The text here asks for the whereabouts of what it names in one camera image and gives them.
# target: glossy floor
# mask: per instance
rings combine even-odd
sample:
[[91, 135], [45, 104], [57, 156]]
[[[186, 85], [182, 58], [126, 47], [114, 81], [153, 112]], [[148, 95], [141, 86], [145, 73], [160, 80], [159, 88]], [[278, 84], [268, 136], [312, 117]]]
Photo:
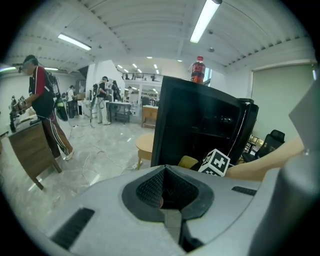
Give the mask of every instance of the glossy floor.
[[[88, 119], [74, 118], [60, 121], [75, 153], [70, 161], [60, 158], [57, 162], [62, 173], [53, 167], [38, 176], [44, 186], [41, 191], [27, 176], [20, 165], [8, 138], [1, 140], [0, 155], [2, 191], [15, 214], [37, 228], [45, 223], [48, 215], [67, 203], [72, 197], [94, 183], [129, 172], [138, 161], [135, 142], [144, 133], [154, 133], [152, 128], [141, 128], [136, 123], [113, 122], [111, 125], [97, 124], [92, 128]], [[142, 160], [141, 169], [150, 167], [150, 161]]]

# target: plastic bottle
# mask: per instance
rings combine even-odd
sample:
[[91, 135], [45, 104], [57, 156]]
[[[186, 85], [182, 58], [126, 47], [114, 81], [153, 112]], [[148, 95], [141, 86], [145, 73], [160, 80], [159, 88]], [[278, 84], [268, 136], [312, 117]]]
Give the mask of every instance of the plastic bottle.
[[206, 66], [203, 64], [204, 57], [198, 56], [192, 65], [191, 81], [197, 84], [204, 84]]

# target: black mesh grille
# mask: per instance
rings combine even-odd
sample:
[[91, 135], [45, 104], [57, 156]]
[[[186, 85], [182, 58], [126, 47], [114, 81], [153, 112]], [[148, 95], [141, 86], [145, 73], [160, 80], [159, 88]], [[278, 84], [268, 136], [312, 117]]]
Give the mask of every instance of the black mesh grille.
[[165, 189], [179, 210], [191, 203], [199, 193], [190, 182], [164, 169], [140, 184], [136, 189], [136, 195], [145, 204], [159, 207], [160, 198]]
[[165, 173], [165, 187], [179, 210], [190, 204], [199, 194], [194, 185], [171, 171]]
[[163, 192], [165, 171], [161, 171], [152, 178], [143, 182], [136, 189], [137, 197], [152, 207], [159, 207], [160, 198]]

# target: office chair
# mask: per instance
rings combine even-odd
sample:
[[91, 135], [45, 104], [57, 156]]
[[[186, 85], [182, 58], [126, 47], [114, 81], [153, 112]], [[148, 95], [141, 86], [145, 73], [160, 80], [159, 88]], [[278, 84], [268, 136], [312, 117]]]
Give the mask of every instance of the office chair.
[[284, 143], [285, 142], [285, 134], [279, 130], [273, 130], [270, 135], [274, 137], [277, 141]]
[[243, 160], [248, 163], [258, 158], [262, 158], [279, 148], [282, 144], [283, 142], [275, 139], [271, 134], [268, 134], [264, 139], [263, 145], [254, 155], [246, 152], [242, 153]]

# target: ceiling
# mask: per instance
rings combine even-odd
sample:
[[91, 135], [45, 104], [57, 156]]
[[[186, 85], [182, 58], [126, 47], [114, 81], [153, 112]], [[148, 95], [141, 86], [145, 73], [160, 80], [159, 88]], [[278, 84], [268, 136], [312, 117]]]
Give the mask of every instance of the ceiling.
[[[18, 65], [34, 54], [45, 67], [71, 72], [102, 60], [134, 63], [153, 56], [189, 64], [203, 55], [207, 67], [223, 71], [272, 46], [308, 37], [277, 0], [223, 0], [199, 43], [191, 43], [205, 1], [47, 1], [21, 29], [5, 64]], [[60, 33], [92, 49], [61, 40]]]

